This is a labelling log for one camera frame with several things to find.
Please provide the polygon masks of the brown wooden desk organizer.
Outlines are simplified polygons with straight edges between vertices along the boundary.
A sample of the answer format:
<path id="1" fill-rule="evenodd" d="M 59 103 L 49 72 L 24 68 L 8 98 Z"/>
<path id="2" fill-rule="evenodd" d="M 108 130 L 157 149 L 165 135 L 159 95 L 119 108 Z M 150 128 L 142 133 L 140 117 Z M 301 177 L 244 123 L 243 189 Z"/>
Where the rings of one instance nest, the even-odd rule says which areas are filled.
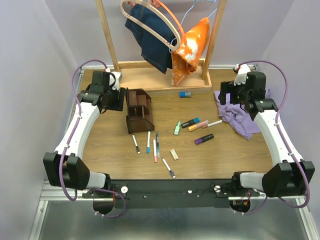
<path id="1" fill-rule="evenodd" d="M 129 134 L 154 131 L 152 98 L 140 89 L 126 89 L 126 125 Z"/>

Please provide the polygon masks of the black highlighter blue cap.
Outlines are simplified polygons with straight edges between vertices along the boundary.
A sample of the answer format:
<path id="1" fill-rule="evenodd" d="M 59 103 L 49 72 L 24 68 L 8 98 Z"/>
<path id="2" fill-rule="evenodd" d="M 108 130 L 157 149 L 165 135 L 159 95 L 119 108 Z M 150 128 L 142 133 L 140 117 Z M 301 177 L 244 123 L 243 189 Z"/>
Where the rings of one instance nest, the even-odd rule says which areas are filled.
<path id="1" fill-rule="evenodd" d="M 186 121 L 186 122 L 182 123 L 181 127 L 184 129 L 184 128 L 187 128 L 187 127 L 192 126 L 194 124 L 197 124 L 199 122 L 200 122 L 200 118 L 196 117 L 196 118 L 193 118 L 193 119 L 191 119 L 189 121 Z"/>

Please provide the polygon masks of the pink highlighter orange cap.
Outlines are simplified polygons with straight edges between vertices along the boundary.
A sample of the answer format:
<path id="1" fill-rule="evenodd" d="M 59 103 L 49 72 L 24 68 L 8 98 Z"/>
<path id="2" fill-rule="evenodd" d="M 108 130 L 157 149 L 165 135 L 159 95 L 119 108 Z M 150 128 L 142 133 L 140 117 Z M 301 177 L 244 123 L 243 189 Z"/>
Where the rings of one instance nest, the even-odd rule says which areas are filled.
<path id="1" fill-rule="evenodd" d="M 191 125 L 188 127 L 188 131 L 189 132 L 192 132 L 194 130 L 197 130 L 199 128 L 202 128 L 204 126 L 207 126 L 209 124 L 209 121 L 208 120 L 205 120 L 205 121 L 202 121 L 202 122 L 199 122 L 197 124 L 194 124 L 194 125 Z"/>

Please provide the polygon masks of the black highlighter purple cap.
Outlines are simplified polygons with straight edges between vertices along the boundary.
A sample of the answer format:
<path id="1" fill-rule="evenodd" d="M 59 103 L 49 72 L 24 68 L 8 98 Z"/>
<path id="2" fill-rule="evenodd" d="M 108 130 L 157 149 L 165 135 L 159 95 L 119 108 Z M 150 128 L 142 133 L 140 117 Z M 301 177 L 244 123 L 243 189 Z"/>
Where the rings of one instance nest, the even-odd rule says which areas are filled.
<path id="1" fill-rule="evenodd" d="M 209 140 L 211 140 L 211 139 L 213 139 L 213 138 L 214 138 L 214 135 L 211 133 L 211 134 L 208 134 L 208 135 L 205 135 L 205 136 L 202 136 L 202 137 L 196 139 L 196 140 L 194 141 L 194 143 L 195 143 L 196 145 L 199 145 L 199 144 L 202 144 L 202 143 L 204 143 L 204 142 L 207 142 L 207 141 L 209 141 Z"/>

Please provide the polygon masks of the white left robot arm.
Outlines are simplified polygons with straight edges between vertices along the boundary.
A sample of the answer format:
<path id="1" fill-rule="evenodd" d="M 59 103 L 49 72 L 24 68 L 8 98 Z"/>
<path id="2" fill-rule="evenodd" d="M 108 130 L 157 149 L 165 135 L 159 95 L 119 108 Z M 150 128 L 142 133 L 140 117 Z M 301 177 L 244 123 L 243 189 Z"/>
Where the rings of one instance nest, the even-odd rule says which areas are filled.
<path id="1" fill-rule="evenodd" d="M 109 175 L 89 170 L 83 162 L 83 152 L 100 114 L 107 110 L 123 111 L 126 89 L 120 86 L 121 79 L 121 72 L 95 70 L 91 83 L 76 96 L 75 113 L 63 139 L 54 152 L 47 152 L 43 157 L 51 186 L 93 189 L 101 198 L 110 194 Z"/>

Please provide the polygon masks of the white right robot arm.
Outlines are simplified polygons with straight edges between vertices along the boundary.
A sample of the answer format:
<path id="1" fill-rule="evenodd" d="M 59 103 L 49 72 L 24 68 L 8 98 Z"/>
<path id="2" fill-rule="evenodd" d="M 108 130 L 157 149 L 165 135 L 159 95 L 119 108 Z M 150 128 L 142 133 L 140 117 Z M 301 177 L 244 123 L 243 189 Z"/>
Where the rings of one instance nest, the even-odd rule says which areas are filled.
<path id="1" fill-rule="evenodd" d="M 230 191 L 241 196 L 248 189 L 265 193 L 269 198 L 302 196 L 315 172 L 311 161 L 305 161 L 294 148 L 281 122 L 275 101 L 266 97 L 266 75 L 263 72 L 239 73 L 234 81 L 223 81 L 218 96 L 221 105 L 239 104 L 260 129 L 272 159 L 266 173 L 235 172 Z"/>

